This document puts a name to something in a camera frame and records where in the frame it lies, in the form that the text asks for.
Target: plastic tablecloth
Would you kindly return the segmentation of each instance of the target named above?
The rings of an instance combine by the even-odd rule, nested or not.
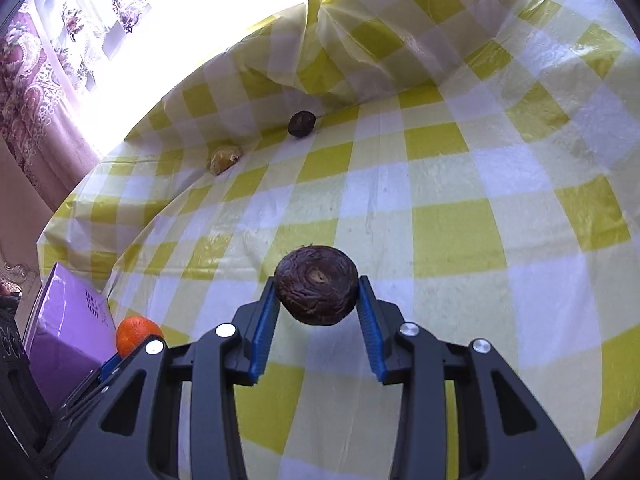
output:
[[[63,262],[116,322],[180,344],[287,252],[338,247],[438,338],[490,339],[591,475],[640,406],[638,82],[612,0],[308,0],[136,125],[46,227],[41,274]],[[294,139],[303,109],[318,126]],[[228,142],[244,156],[214,176]],[[283,310],[236,398],[251,478],[388,476],[400,391],[370,373],[355,313]]]

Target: floral curtain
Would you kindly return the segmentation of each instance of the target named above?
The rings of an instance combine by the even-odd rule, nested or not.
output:
[[[76,120],[83,98],[158,2],[27,0],[0,36],[0,132],[53,210],[98,161]]]

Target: purple box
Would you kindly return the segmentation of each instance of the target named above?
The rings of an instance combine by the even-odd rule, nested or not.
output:
[[[35,306],[24,337],[31,374],[55,410],[92,370],[116,353],[107,300],[60,263]]]

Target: curtain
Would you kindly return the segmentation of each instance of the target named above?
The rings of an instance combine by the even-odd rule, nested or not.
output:
[[[26,0],[0,37],[0,132],[52,210],[98,162],[84,100],[158,1]]]

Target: pink curtain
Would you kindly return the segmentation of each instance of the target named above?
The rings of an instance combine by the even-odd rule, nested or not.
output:
[[[43,36],[27,2],[0,38],[0,132],[31,185],[55,211],[98,163],[98,155],[74,121],[74,88],[64,60]]]

